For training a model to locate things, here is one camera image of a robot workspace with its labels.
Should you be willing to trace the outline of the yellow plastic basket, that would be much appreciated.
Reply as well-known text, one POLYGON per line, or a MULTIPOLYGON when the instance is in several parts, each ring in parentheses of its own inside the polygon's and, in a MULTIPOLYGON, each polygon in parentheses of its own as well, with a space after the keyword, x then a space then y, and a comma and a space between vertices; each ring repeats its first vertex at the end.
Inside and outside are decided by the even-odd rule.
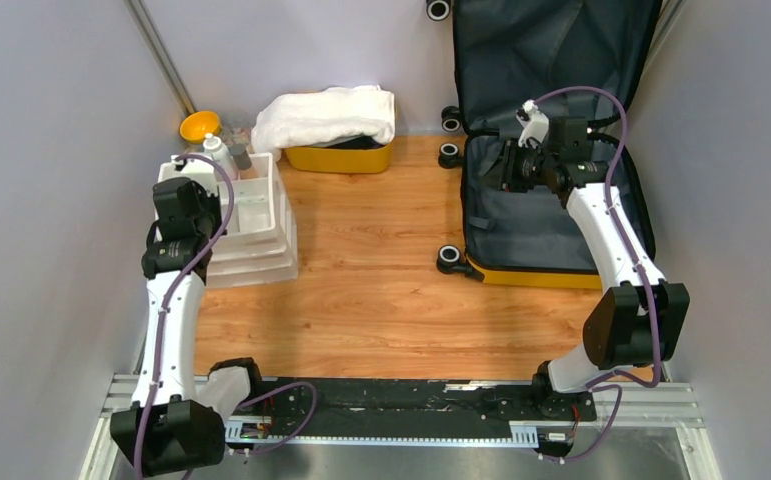
POLYGON ((300 171, 334 174, 378 174, 386 171, 394 144, 360 137, 327 147, 301 146, 284 150, 290 165, 300 171))

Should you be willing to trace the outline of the white plastic drawer organizer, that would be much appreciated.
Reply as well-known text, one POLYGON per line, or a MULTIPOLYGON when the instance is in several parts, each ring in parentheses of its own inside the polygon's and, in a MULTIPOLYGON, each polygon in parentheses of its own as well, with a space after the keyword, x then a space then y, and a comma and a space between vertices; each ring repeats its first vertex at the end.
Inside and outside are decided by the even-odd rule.
POLYGON ((233 182, 232 218, 212 248, 209 289, 290 281, 299 273, 297 223, 277 163, 252 154, 245 179, 233 182))

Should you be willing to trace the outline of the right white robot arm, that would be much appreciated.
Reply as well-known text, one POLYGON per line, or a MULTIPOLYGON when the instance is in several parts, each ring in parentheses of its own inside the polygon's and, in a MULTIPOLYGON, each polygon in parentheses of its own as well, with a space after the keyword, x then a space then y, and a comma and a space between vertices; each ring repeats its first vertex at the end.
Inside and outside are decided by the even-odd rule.
POLYGON ((538 375, 545 382, 531 391, 535 412, 554 419, 570 407, 572 393, 629 377, 633 367, 651 366, 659 381, 675 353, 690 295, 667 280, 636 236, 613 183, 617 163, 592 160, 586 120, 526 113, 519 121, 522 132, 505 144, 497 184, 505 192, 548 188, 582 233, 603 289, 581 344, 545 363, 538 375))

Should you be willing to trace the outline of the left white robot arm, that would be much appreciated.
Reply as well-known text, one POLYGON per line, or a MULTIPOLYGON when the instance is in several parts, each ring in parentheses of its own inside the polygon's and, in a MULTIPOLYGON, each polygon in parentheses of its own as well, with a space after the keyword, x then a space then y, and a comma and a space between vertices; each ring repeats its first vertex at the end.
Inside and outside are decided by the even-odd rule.
POLYGON ((154 186, 153 203, 156 219, 141 259, 149 313, 143 359, 129 406, 110 424, 139 479, 218 464, 233 412, 255 414, 267 398, 251 358, 220 362, 196 384, 197 316, 211 249, 225 231, 218 194, 176 177, 154 186))

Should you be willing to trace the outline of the yellow Pikachu suitcase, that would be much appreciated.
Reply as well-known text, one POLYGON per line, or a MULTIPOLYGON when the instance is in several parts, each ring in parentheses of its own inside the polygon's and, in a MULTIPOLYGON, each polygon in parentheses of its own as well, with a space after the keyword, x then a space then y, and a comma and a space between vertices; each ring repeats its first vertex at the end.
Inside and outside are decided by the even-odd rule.
POLYGON ((663 5, 659 1, 428 1, 432 21, 453 27, 455 104, 442 127, 466 134, 438 161, 461 172, 462 247, 445 245, 437 269, 486 284, 602 289, 585 239, 546 187, 504 192, 500 156, 534 100, 549 120, 583 118, 591 158, 617 163, 613 183, 650 256, 655 240, 626 114, 642 78, 663 5))

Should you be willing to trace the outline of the white pump lotion bottle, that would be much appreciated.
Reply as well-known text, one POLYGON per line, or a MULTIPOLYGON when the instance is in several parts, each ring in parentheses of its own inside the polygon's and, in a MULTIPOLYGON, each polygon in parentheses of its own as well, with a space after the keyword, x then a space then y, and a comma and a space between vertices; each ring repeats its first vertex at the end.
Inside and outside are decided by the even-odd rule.
POLYGON ((219 164, 231 180, 238 179, 238 167, 229 147, 219 136, 206 133, 202 142, 203 152, 219 164))

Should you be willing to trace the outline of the white garment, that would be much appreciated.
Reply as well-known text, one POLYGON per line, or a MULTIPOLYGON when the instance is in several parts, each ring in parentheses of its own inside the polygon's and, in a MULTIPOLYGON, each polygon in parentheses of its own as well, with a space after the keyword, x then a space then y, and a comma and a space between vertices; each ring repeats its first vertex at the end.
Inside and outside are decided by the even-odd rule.
POLYGON ((276 97, 257 114, 250 145, 259 154, 356 137, 387 145, 395 134, 393 92, 376 84, 335 86, 276 97))

